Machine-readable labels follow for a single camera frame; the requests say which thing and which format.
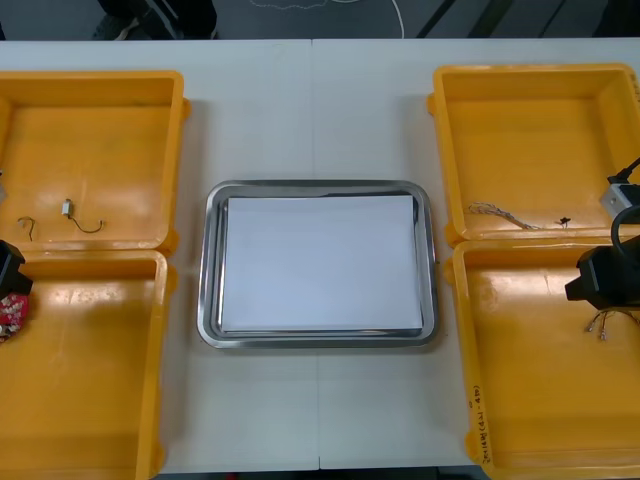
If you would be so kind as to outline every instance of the red packet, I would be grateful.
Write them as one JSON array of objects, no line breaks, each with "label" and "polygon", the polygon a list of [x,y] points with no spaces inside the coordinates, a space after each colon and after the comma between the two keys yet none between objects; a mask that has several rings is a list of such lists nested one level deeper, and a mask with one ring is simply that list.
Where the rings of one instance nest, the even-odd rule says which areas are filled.
[{"label": "red packet", "polygon": [[29,297],[11,293],[0,300],[0,343],[18,333],[29,312]]}]

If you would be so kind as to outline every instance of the stack of white paper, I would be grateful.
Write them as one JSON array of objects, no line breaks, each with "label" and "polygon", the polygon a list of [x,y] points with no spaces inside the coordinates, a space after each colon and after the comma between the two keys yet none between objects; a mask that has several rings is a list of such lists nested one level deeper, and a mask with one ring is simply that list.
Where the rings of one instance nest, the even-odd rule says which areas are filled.
[{"label": "stack of white paper", "polygon": [[413,198],[229,200],[222,327],[422,327]]}]

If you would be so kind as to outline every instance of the floor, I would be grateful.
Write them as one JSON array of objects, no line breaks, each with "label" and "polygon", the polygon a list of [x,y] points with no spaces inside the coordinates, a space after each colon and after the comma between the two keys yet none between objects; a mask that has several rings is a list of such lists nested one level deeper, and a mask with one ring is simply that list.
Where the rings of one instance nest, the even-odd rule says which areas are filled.
[{"label": "floor", "polygon": [[[561,1],[514,0],[493,37],[537,37]],[[456,1],[429,37],[466,37],[488,2]],[[213,3],[218,12],[221,39],[400,37],[391,0],[351,3],[213,0]],[[397,0],[405,36],[415,37],[441,3],[442,0]],[[566,0],[546,36],[591,36],[605,4],[606,0]],[[0,2],[0,23],[8,40],[90,40],[102,17],[97,0]]]}]

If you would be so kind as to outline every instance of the orange bin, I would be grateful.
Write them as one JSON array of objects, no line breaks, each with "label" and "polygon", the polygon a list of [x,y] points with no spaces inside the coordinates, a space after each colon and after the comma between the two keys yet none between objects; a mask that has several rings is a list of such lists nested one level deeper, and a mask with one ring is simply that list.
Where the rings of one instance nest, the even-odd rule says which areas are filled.
[{"label": "orange bin", "polygon": [[[188,112],[177,72],[0,73],[2,238],[22,251],[173,252]],[[85,230],[104,228],[81,232],[65,199]]]},{"label": "orange bin", "polygon": [[[162,253],[177,247],[188,112],[177,72],[0,73],[0,238],[34,282],[24,331],[0,345],[0,479],[160,470],[176,280]],[[103,228],[82,232],[66,199],[85,230]]]},{"label": "orange bin", "polygon": [[[442,67],[435,117],[447,239],[608,236],[607,177],[640,156],[640,90],[625,65]],[[640,183],[640,172],[632,181]],[[491,203],[540,227],[469,211]],[[571,219],[563,230],[559,219]]]},{"label": "orange bin", "polygon": [[471,241],[453,254],[471,459],[491,478],[640,478],[640,327],[564,285],[597,240]]},{"label": "orange bin", "polygon": [[0,345],[0,479],[158,473],[175,276],[158,252],[31,253],[24,331]]},{"label": "orange bin", "polygon": [[640,477],[640,327],[616,314],[603,342],[585,333],[596,310],[564,289],[580,255],[610,242],[607,177],[640,156],[635,74],[442,67],[434,86],[469,456],[492,478]]}]

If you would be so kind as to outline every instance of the white table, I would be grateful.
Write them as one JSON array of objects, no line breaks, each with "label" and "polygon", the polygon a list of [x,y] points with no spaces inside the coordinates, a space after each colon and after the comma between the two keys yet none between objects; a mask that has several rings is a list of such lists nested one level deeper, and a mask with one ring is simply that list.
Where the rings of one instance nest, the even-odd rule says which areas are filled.
[{"label": "white table", "polygon": [[432,201],[450,255],[433,122],[443,64],[625,62],[640,40],[12,43],[3,69],[176,69],[185,125],[172,259],[180,274],[164,358],[164,472],[469,463],[451,289],[428,348],[216,351],[195,330],[203,202],[228,179],[405,179]]}]

